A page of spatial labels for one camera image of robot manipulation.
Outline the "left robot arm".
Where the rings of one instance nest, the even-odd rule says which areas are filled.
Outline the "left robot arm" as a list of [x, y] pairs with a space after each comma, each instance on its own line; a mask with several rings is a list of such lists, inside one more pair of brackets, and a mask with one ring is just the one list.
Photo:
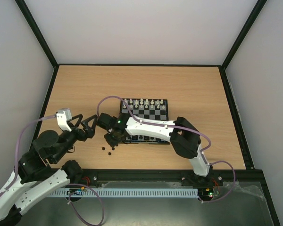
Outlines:
[[81, 186], [84, 170], [77, 161], [67, 161], [55, 172], [51, 171], [51, 165], [69, 153], [75, 142], [93, 138], [97, 116], [84, 120], [81, 114], [71, 116], [67, 110], [61, 110], [31, 123], [52, 118], [57, 119], [61, 134], [44, 131], [23, 155], [19, 155], [20, 140], [17, 140], [14, 170], [0, 189], [0, 226], [15, 226], [30, 208], [56, 189]]

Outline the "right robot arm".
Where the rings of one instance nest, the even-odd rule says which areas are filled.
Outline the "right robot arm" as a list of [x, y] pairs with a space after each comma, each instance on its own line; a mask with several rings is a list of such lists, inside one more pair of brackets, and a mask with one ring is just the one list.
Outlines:
[[160, 121], [131, 116], [121, 113], [112, 117], [101, 113], [97, 126], [107, 131], [106, 142], [114, 147], [132, 136], [147, 136], [169, 142], [175, 153], [189, 160], [199, 183], [205, 185], [212, 180], [210, 164], [201, 150], [201, 133], [185, 118], [178, 117], [175, 121]]

